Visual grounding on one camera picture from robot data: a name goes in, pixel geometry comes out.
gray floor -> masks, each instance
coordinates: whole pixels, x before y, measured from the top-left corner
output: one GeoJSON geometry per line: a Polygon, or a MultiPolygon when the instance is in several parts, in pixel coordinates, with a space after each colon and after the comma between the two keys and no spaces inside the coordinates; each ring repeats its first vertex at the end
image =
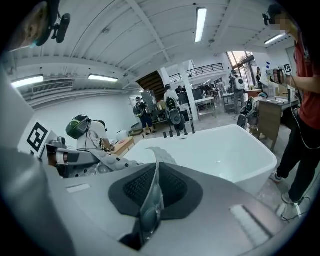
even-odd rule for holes
{"type": "MultiPolygon", "coordinates": [[[[194,121],[194,127],[196,131],[202,131],[202,130],[217,128],[217,127],[222,127],[222,126],[227,126],[227,125],[232,125],[237,123],[237,121],[233,119],[235,117],[235,114],[225,113],[225,109],[221,101],[216,102],[215,105],[216,105],[216,115],[215,115],[216,117],[213,116],[212,114],[201,116],[200,120],[194,121]]],[[[188,133],[192,132],[191,125],[189,123],[186,124],[186,129],[188,133]]],[[[157,125],[156,130],[157,130],[157,133],[155,135],[149,135],[145,139],[162,137],[163,132],[166,132],[169,135],[170,128],[167,124],[164,123],[164,124],[157,125]]],[[[288,144],[290,132],[291,130],[288,129],[287,127],[285,126],[280,127],[278,139],[275,144],[275,148],[273,152],[277,158],[277,167],[281,162],[282,156],[288,144]]],[[[143,137],[142,135],[139,135],[134,137],[134,140],[137,143],[138,141],[143,140],[143,137]]],[[[269,148],[272,143],[270,140],[266,138],[261,139],[261,142],[269,148]]],[[[264,186],[262,187],[261,191],[256,195],[256,198],[262,201],[263,203],[265,203],[274,211],[276,211],[279,205],[283,203],[281,198],[282,193],[285,193],[290,189],[291,184],[295,179],[297,168],[298,168],[298,165],[290,172],[289,177],[278,185],[276,185],[272,180],[268,179],[264,184],[264,186]]],[[[317,180],[315,180],[319,172],[320,172],[320,166],[318,166],[316,170],[315,178],[310,185],[310,187],[312,188],[309,191],[307,190],[308,193],[305,195],[305,197],[309,197],[310,200],[308,199],[303,200],[303,202],[299,206],[301,213],[308,211],[311,205],[311,201],[314,200],[319,190],[320,179],[318,178],[317,180]]],[[[296,216],[298,213],[299,212],[297,211],[296,206],[288,205],[287,211],[284,216],[287,219],[290,219],[296,216]]]]}

white wall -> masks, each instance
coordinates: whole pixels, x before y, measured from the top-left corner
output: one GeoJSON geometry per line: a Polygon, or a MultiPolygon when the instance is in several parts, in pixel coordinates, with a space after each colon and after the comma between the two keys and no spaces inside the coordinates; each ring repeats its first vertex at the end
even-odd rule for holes
{"type": "Polygon", "coordinates": [[[92,120],[102,120],[108,129],[109,139],[116,139],[120,130],[130,131],[137,123],[129,95],[98,96],[72,100],[35,111],[35,117],[47,125],[57,136],[66,140],[67,146],[77,146],[77,141],[66,134],[68,123],[78,115],[92,120]]]}
{"type": "Polygon", "coordinates": [[[292,65],[295,65],[291,63],[286,49],[270,50],[268,53],[254,52],[253,56],[261,70],[267,66],[267,62],[270,63],[270,69],[289,64],[292,70],[292,65]]]}

